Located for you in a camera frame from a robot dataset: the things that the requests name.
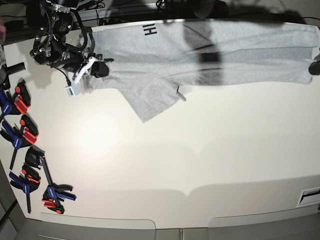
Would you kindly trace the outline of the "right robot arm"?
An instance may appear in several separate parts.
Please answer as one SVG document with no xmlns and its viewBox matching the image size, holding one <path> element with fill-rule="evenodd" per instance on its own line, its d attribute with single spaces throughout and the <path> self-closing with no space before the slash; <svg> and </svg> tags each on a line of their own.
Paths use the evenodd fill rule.
<svg viewBox="0 0 320 240">
<path fill-rule="evenodd" d="M 61 72 L 68 86 L 73 80 L 79 82 L 84 76 L 103 78 L 109 75 L 108 62 L 112 58 L 103 58 L 102 54 L 94 52 L 94 39 L 83 25 L 78 12 L 79 0 L 41 0 L 40 10 L 46 20 L 35 35 L 30 56 L 38 65 L 46 65 Z M 66 41 L 66 35 L 72 30 L 76 19 L 83 43 L 74 46 Z"/>
</svg>

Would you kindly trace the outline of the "person hand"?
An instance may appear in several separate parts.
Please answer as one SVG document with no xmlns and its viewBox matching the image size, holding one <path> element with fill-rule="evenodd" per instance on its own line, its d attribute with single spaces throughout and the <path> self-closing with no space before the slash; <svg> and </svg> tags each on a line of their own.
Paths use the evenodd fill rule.
<svg viewBox="0 0 320 240">
<path fill-rule="evenodd" d="M 0 18 L 0 42 L 3 44 L 6 39 L 7 28 L 4 25 L 4 21 Z"/>
</svg>

